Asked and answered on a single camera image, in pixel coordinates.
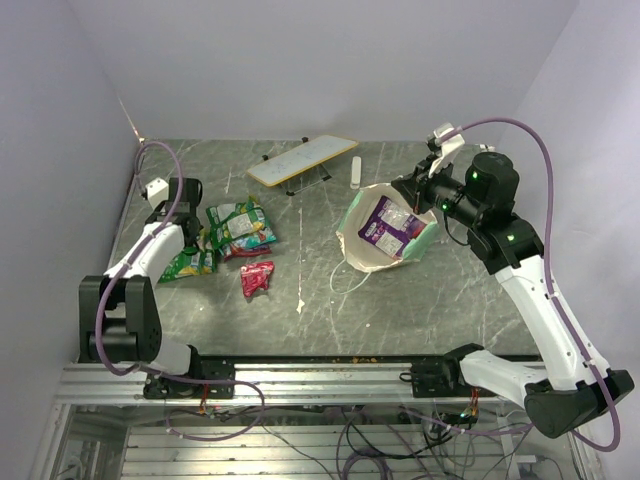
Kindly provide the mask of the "green Fox's candy bag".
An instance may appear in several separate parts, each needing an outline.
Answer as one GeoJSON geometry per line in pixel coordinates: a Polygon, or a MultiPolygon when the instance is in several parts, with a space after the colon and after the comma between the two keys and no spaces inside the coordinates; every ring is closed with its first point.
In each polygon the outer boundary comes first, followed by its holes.
{"type": "Polygon", "coordinates": [[[193,246],[185,247],[165,268],[159,283],[209,275],[217,270],[216,255],[210,241],[210,231],[201,229],[193,246]]]}

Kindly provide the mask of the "teal Fox's mint bag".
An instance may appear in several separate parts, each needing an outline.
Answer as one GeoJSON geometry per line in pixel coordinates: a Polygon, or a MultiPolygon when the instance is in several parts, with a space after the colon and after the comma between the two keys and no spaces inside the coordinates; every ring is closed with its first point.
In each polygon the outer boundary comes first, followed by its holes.
{"type": "Polygon", "coordinates": [[[250,248],[254,248],[261,245],[268,245],[270,247],[270,244],[276,241],[277,241],[277,238],[273,233],[273,231],[267,228],[243,237],[236,238],[225,245],[232,245],[233,247],[250,249],[250,248]]]}

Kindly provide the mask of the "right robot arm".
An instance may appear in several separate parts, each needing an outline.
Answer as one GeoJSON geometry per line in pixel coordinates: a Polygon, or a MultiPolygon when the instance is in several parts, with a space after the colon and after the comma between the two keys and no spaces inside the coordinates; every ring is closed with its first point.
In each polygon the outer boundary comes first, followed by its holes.
{"type": "Polygon", "coordinates": [[[445,356],[442,387],[459,396],[472,387],[522,407],[537,430],[557,438],[607,413],[634,388],[630,374],[613,370],[596,351],[546,267],[533,226],[514,213],[519,174],[495,152],[477,154],[459,182],[451,166],[431,172],[434,157],[392,181],[414,213],[431,209],[467,229],[467,243],[509,295],[544,367],[531,369],[469,344],[445,356]]]}

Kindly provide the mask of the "decorated paper gift bag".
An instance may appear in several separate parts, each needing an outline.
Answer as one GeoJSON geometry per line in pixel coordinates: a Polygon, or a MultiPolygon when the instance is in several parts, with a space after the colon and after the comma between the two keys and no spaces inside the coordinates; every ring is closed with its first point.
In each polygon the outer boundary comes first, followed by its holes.
{"type": "Polygon", "coordinates": [[[337,268],[372,274],[422,260],[439,234],[429,210],[416,214],[389,183],[359,190],[336,231],[342,254],[337,268]]]}

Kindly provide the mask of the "red snack packet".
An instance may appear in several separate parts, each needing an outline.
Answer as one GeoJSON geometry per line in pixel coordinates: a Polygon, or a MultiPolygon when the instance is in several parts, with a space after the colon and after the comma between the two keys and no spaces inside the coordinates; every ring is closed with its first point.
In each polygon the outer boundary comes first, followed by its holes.
{"type": "Polygon", "coordinates": [[[243,265],[240,268],[240,279],[244,297],[250,299],[258,291],[267,291],[274,269],[273,261],[243,265]]]}

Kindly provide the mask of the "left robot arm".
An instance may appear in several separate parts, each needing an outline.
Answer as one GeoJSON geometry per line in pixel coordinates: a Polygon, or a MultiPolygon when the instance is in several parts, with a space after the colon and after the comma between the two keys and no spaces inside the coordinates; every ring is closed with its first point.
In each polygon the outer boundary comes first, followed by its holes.
{"type": "Polygon", "coordinates": [[[154,287],[172,260],[195,247],[201,231],[197,207],[202,182],[174,177],[168,198],[145,220],[140,238],[125,257],[102,275],[85,277],[78,291],[79,361],[99,363],[96,332],[115,368],[135,366],[147,373],[147,399],[188,398],[204,383],[202,360],[195,347],[177,343],[162,331],[154,287]],[[102,321],[96,327],[96,321],[102,321]]]}

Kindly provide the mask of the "large purple snack bag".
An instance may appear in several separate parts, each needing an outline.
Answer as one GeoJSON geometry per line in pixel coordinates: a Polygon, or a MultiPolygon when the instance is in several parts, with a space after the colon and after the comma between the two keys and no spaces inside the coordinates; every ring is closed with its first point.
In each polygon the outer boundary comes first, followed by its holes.
{"type": "Polygon", "coordinates": [[[400,258],[412,240],[416,240],[427,224],[381,196],[373,212],[358,231],[358,236],[391,258],[400,258]]]}

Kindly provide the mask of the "purple red candy bag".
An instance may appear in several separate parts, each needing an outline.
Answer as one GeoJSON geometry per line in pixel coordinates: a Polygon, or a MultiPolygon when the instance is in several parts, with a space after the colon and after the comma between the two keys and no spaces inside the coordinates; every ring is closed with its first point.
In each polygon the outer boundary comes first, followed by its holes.
{"type": "Polygon", "coordinates": [[[233,258],[252,258],[260,255],[269,255],[271,253],[272,250],[268,245],[261,245],[250,249],[225,245],[220,250],[221,258],[224,261],[228,261],[233,258]]]}

